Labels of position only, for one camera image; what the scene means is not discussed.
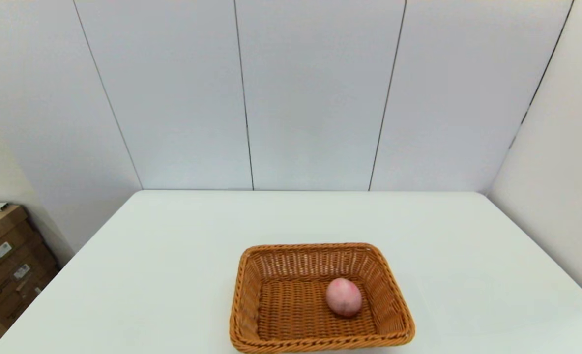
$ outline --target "woven basket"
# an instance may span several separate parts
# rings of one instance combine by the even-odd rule
[[[352,318],[334,314],[325,291],[335,278],[363,295]],[[236,278],[230,340],[244,353],[315,352],[410,342],[415,325],[381,252],[371,244],[248,248]]]

